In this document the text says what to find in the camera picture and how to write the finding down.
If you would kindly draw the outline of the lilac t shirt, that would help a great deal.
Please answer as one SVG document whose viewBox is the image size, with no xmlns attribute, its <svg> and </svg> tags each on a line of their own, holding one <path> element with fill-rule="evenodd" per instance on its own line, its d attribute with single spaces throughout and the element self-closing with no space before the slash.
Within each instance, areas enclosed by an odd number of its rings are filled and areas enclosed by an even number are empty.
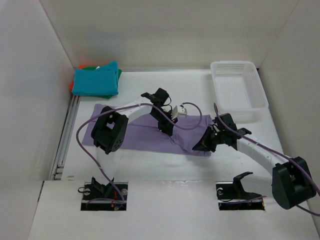
<svg viewBox="0 0 320 240">
<path fill-rule="evenodd" d="M 196 151 L 193 147 L 203 137 L 207 127 L 213 123 L 210 115 L 187 115 L 179 117 L 177 124 L 183 128 L 194 127 L 192 130 L 173 128 L 173 135 L 168 136 L 158 129 L 158 122 L 150 114 L 145 114 L 130 122 L 127 126 L 121 149 L 148 151 L 168 154 L 189 155 L 198 157 L 211 156 L 210 151 Z"/>
</svg>

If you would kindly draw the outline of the green t shirt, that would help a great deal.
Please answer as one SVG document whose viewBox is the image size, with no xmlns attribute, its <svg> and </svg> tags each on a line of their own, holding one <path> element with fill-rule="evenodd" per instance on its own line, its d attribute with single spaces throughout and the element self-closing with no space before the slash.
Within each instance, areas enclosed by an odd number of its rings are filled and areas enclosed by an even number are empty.
<svg viewBox="0 0 320 240">
<path fill-rule="evenodd" d="M 94 71 L 94 70 L 96 70 L 97 68 L 100 68 L 99 66 L 84 66 L 82 69 L 83 70 L 88 70 L 88 71 Z M 121 74 L 122 74 L 122 70 L 121 69 L 119 69 L 118 70 L 118 78 L 117 78 L 117 80 L 119 81 L 119 79 L 120 79 L 120 76 L 121 76 Z M 99 98 L 103 98 L 103 99 L 110 99 L 110 98 L 112 98 L 114 95 L 102 95 L 102 96 L 98 96 Z"/>
</svg>

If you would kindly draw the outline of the teal t shirt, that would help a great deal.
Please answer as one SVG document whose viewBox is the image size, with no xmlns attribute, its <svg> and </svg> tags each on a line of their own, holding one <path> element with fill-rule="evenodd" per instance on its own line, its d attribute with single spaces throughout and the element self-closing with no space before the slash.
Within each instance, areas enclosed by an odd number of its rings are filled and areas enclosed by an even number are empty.
<svg viewBox="0 0 320 240">
<path fill-rule="evenodd" d="M 116 61 L 111 61 L 95 70 L 75 70 L 72 94 L 87 97 L 116 96 L 119 94 L 118 72 L 119 67 Z"/>
</svg>

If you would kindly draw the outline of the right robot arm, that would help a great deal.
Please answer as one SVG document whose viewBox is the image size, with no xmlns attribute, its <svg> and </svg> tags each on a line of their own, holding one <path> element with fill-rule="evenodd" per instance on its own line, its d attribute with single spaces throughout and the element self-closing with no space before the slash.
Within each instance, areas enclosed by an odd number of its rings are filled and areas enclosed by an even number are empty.
<svg viewBox="0 0 320 240">
<path fill-rule="evenodd" d="M 291 158 L 258 142 L 251 131 L 237 128 L 229 113 L 218 115 L 193 147 L 195 151 L 215 152 L 218 145 L 227 145 L 250 157 L 271 175 L 266 196 L 283 209 L 291 209 L 320 192 L 302 157 Z"/>
</svg>

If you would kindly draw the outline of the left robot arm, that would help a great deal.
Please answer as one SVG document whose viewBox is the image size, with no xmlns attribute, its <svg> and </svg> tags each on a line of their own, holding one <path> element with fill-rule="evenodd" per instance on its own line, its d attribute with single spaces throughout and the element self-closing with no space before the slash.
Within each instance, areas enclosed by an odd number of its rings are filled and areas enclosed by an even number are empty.
<svg viewBox="0 0 320 240">
<path fill-rule="evenodd" d="M 128 124 L 148 114 L 156 120 L 158 129 L 171 137 L 178 119 L 172 109 L 163 109 L 168 99 L 167 91 L 158 88 L 155 93 L 142 93 L 136 101 L 117 109 L 104 107 L 91 131 L 93 145 L 106 155 L 116 152 L 124 142 Z"/>
</svg>

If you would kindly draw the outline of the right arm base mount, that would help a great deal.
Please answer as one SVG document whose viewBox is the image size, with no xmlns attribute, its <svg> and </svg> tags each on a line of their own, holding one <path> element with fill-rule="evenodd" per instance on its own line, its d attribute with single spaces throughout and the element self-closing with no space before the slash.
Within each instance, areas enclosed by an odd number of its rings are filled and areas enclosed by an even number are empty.
<svg viewBox="0 0 320 240">
<path fill-rule="evenodd" d="M 241 180 L 252 175 L 247 171 L 236 175 L 232 181 L 218 181 L 215 183 L 218 209 L 220 211 L 264 211 L 265 196 L 248 192 L 244 189 Z"/>
</svg>

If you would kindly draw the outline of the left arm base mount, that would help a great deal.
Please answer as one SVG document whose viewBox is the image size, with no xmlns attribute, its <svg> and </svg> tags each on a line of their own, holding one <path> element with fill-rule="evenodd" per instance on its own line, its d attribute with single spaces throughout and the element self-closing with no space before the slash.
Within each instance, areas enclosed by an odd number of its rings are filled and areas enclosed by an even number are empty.
<svg viewBox="0 0 320 240">
<path fill-rule="evenodd" d="M 79 187 L 77 192 L 81 194 L 81 211 L 126 211 L 128 187 L 127 182 L 116 182 L 114 184 L 123 195 L 124 201 L 119 192 L 111 183 L 101 184 L 94 177 L 91 182 Z"/>
</svg>

